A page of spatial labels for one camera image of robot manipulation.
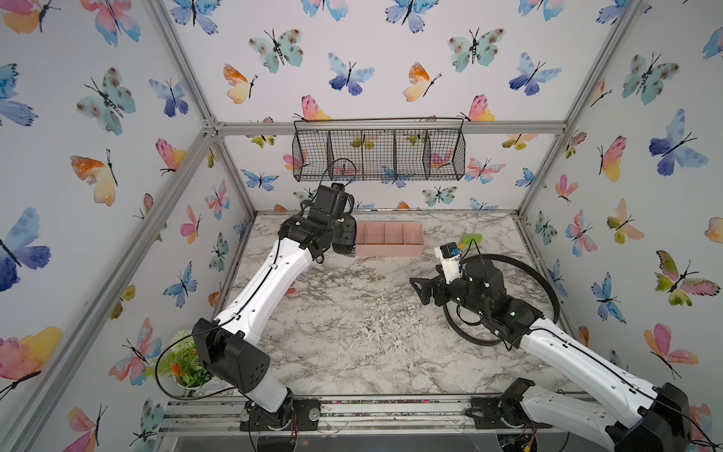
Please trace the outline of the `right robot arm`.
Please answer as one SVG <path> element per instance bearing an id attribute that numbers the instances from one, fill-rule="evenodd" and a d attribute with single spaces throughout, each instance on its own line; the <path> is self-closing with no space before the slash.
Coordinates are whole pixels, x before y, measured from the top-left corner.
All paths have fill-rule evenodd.
<path id="1" fill-rule="evenodd" d="M 529 265 L 500 254 L 441 257 L 433 278 L 412 278 L 421 303 L 447 311 L 451 306 L 478 315 L 477 325 L 502 344 L 525 351 L 583 389 L 589 400 L 545 389 L 526 378 L 514 380 L 492 412 L 512 429 L 540 424 L 568 431 L 608 451 L 685 451 L 691 446 L 721 450 L 690 413 L 687 395 L 677 386 L 655 386 L 607 361 L 574 339 L 541 310 L 506 291 L 497 264 L 521 269 L 547 294 L 553 311 L 560 302 L 551 284 Z"/>

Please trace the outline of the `black belt coil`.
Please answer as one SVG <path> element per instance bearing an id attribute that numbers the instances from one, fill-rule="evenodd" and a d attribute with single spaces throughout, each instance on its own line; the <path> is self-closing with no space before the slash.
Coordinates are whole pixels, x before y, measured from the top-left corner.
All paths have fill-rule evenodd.
<path id="1" fill-rule="evenodd" d="M 475 256 L 504 255 L 484 253 Z M 508 290 L 508 294 L 510 294 L 510 296 L 516 297 L 518 299 L 523 299 L 524 301 L 532 304 L 534 307 L 540 309 L 542 311 L 542 318 L 539 320 L 550 320 L 555 324 L 559 322 L 562 314 L 561 301 L 557 293 L 555 293 L 553 286 L 541 274 L 540 275 L 542 276 L 542 283 L 538 284 L 532 277 L 526 275 L 525 273 L 523 273 L 523 271 L 516 269 L 516 267 L 512 267 L 510 265 L 502 263 L 497 263 L 495 267 L 497 267 L 497 269 L 500 269 L 500 271 L 502 271 L 502 273 L 504 274 L 506 290 Z M 462 310 L 460 313 L 457 313 L 456 307 L 453 304 L 449 305 L 449 309 L 453 320 L 455 320 L 459 327 L 465 330 L 466 333 L 469 333 L 470 335 L 481 339 L 493 338 L 493 334 L 487 328 L 483 326 L 472 327 L 464 323 L 465 321 L 475 322 L 476 320 L 478 320 L 478 315 L 473 314 L 467 310 Z"/>

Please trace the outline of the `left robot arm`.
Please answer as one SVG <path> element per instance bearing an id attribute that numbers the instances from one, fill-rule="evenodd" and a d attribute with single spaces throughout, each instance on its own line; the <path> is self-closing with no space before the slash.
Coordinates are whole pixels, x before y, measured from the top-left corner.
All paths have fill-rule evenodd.
<path id="1" fill-rule="evenodd" d="M 294 420 L 294 395 L 269 370 L 258 343 L 290 286 L 328 250 L 353 254 L 357 223 L 354 198 L 344 183 L 319 186 L 301 211 L 285 220 L 267 258 L 241 294 L 212 319 L 200 319 L 188 334 L 201 368 L 239 391 L 265 416 L 269 427 Z"/>

